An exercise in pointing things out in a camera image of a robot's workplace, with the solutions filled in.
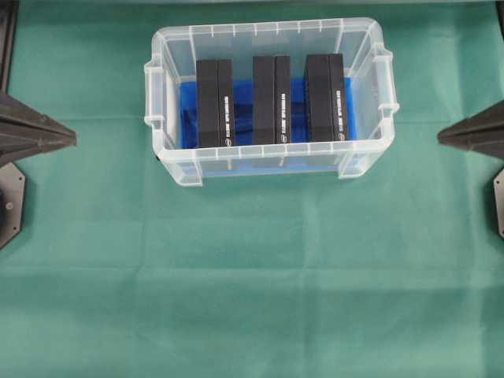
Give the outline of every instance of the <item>clear plastic storage box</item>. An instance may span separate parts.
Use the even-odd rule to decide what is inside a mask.
[[[302,78],[307,54],[342,53],[351,79],[355,138],[344,142],[291,143],[184,149],[180,85],[196,81],[196,61],[230,58],[233,80],[252,79],[252,57],[286,54],[291,77]],[[215,176],[335,171],[363,175],[394,139],[392,53],[381,27],[369,18],[302,20],[163,28],[145,65],[146,116],[154,153],[173,179],[201,186]]]

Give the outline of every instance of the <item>green cloth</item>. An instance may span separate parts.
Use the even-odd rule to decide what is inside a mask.
[[[395,55],[391,148],[333,173],[176,185],[143,123],[161,27],[372,17]],[[21,2],[10,94],[79,135],[30,157],[0,254],[2,377],[504,376],[502,161],[436,142],[504,98],[494,3]]]

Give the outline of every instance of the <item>green fabric backdrop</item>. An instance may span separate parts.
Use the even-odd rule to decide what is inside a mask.
[[[143,123],[161,27],[373,17],[395,54],[391,148],[331,173],[177,186]],[[22,2],[10,94],[79,134],[20,161],[0,253],[4,377],[502,377],[497,159],[436,134],[504,98],[494,3]]]

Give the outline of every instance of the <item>black box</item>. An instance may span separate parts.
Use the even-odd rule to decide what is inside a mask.
[[[348,140],[347,97],[342,54],[329,54],[329,72],[331,74],[333,140]]]
[[[275,143],[275,58],[254,57],[254,144]]]
[[[230,59],[218,61],[219,86],[219,146],[234,146],[235,142],[235,101],[233,98],[232,62]]]
[[[291,142],[291,59],[275,57],[276,143]]]
[[[306,57],[306,115],[310,142],[333,140],[331,84],[327,54]]]
[[[219,136],[219,91],[217,61],[196,62],[198,85],[198,147],[217,147]]]
[[[306,57],[306,114],[310,142],[348,139],[342,54]]]

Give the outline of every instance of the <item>black conical object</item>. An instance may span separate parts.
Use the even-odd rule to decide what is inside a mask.
[[[438,134],[441,144],[504,159],[504,101]]]
[[[0,167],[76,145],[76,133],[0,91]]]

